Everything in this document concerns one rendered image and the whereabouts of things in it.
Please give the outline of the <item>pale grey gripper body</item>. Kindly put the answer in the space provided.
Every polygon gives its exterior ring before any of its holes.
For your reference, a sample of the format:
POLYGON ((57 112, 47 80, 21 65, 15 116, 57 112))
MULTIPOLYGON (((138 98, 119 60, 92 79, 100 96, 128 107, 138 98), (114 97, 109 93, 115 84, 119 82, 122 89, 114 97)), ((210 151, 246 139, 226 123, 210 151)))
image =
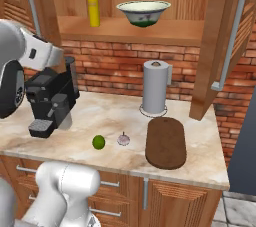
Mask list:
POLYGON ((60 66, 63 60, 63 50, 59 47, 52 46, 49 59, 47 61, 47 67, 60 66))

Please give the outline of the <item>yellow condiment bottle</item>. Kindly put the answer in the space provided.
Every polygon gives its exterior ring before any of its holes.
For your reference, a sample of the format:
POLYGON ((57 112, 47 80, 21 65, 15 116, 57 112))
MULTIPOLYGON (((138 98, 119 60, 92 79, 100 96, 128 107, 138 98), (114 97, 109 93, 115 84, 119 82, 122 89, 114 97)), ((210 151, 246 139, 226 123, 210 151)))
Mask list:
POLYGON ((98 0, 87 0, 88 1, 88 14, 91 27, 100 26, 100 13, 98 0))

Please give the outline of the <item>green lime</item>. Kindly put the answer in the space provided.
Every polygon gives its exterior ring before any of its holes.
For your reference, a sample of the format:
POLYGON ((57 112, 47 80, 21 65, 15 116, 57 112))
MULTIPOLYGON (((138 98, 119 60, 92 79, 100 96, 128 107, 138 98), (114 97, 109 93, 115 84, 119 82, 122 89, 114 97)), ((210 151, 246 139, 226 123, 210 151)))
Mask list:
POLYGON ((101 136, 101 135, 96 135, 93 138, 92 145, 97 150, 103 149, 104 146, 105 146, 105 139, 104 139, 104 137, 101 136))

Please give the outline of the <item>white bowl with green base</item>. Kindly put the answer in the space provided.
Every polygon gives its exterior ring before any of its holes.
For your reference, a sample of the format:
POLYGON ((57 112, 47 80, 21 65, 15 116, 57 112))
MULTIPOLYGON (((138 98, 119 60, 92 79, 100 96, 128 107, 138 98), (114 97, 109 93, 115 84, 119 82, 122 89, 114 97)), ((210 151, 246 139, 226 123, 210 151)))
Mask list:
POLYGON ((166 1, 139 0, 120 3, 116 8, 126 15, 132 25, 145 28, 156 24, 161 14, 170 6, 166 1))

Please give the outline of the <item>pale purple garlic bulb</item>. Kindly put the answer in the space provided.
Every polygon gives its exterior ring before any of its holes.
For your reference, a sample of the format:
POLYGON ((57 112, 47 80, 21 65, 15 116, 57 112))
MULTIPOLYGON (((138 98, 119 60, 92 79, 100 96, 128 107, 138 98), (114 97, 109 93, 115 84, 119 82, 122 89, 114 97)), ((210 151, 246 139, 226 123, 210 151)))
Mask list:
POLYGON ((126 146, 130 143, 130 138, 125 133, 123 133, 118 137, 117 143, 119 145, 126 146))

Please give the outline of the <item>brown wooden cutting board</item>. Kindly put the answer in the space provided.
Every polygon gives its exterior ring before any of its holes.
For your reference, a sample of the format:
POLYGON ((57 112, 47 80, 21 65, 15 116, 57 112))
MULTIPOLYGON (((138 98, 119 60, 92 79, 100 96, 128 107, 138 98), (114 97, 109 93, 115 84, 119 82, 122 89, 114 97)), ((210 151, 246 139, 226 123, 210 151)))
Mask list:
POLYGON ((145 157, 159 169, 173 170, 183 166, 187 157, 183 124, 170 117, 150 120, 145 157))

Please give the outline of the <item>wooden base cabinet door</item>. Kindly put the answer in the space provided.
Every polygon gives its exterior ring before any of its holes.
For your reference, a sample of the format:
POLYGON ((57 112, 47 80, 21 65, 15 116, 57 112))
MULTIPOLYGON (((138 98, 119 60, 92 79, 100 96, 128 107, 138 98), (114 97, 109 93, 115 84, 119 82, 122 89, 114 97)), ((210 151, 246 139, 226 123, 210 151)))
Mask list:
POLYGON ((148 227, 211 227, 220 190, 149 181, 148 227))

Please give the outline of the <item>black coffee machine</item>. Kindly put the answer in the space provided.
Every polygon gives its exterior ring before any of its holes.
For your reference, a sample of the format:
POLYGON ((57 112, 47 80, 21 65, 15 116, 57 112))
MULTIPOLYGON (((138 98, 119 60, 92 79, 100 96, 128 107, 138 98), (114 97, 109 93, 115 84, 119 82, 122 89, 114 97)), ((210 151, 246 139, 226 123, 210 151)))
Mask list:
POLYGON ((47 67, 25 82, 26 97, 35 120, 28 129, 32 137, 48 138, 55 129, 72 125, 71 110, 80 93, 75 59, 65 57, 66 71, 56 73, 47 67))

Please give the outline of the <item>wooden drawer front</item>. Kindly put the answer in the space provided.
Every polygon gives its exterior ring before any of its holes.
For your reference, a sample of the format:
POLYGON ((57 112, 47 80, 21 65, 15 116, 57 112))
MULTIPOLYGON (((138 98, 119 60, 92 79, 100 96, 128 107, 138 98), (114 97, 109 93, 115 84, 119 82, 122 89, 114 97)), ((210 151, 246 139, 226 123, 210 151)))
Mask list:
POLYGON ((98 193, 88 198, 102 227, 138 227, 137 202, 112 193, 98 193))
MULTIPOLYGON (((22 159, 18 157, 0 155, 0 174, 11 182, 17 196, 22 204, 31 204, 29 196, 37 196, 38 187, 35 182, 35 174, 16 169, 16 166, 36 170, 42 161, 22 159)), ((112 198, 118 200, 133 200, 139 198, 139 177, 130 175, 116 174, 111 172, 100 171, 102 181, 118 183, 118 187, 101 185, 96 197, 112 198)))

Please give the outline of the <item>dark grey fridge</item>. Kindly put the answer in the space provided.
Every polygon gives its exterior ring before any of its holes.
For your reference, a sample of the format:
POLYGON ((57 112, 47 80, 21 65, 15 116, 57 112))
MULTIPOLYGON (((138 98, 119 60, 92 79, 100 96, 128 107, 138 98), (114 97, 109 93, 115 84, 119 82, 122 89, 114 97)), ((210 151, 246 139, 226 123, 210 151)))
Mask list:
POLYGON ((230 191, 256 196, 256 87, 232 154, 230 191))

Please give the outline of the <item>wooden wall cabinet body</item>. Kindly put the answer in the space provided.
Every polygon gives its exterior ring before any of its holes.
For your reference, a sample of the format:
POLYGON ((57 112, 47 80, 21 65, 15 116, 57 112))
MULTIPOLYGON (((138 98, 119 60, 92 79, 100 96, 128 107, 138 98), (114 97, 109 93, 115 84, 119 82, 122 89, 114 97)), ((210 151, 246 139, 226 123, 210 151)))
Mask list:
POLYGON ((87 0, 54 0, 61 37, 65 40, 198 46, 208 0, 163 0, 171 4, 147 28, 130 24, 116 8, 135 0, 98 0, 100 26, 91 27, 87 0))

